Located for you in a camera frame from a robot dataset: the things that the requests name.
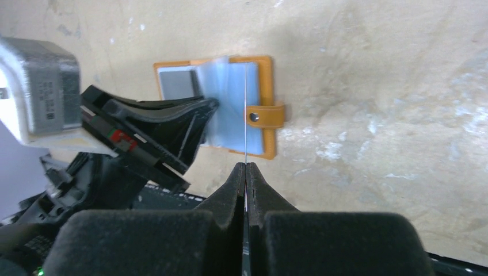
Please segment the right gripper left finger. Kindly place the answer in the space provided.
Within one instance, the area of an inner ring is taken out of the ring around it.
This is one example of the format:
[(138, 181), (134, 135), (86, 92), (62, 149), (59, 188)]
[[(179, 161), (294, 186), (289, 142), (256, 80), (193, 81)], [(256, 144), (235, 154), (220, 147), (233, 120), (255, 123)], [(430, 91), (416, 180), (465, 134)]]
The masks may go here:
[(241, 275), (246, 165), (192, 210), (84, 210), (54, 242), (45, 275)]

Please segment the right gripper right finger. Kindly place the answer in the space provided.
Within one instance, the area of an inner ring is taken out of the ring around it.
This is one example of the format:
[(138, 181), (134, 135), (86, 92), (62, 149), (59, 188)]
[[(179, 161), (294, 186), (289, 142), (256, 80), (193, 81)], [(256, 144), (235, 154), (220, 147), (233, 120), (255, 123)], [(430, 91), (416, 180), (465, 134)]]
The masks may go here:
[(253, 275), (433, 275), (412, 224), (396, 213), (301, 212), (246, 165)]

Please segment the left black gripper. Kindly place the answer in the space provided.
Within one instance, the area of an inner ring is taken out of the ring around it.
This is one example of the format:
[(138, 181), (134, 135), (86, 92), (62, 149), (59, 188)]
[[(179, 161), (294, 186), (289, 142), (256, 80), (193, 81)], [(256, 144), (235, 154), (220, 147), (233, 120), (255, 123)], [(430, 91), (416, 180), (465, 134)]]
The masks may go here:
[(82, 103), (83, 126), (117, 156), (80, 152), (69, 164), (40, 158), (48, 186), (1, 226), (2, 275), (42, 275), (60, 228), (75, 213), (128, 208), (149, 180), (184, 188), (180, 174), (195, 161), (219, 107), (216, 98), (136, 101), (96, 86), (82, 92)]

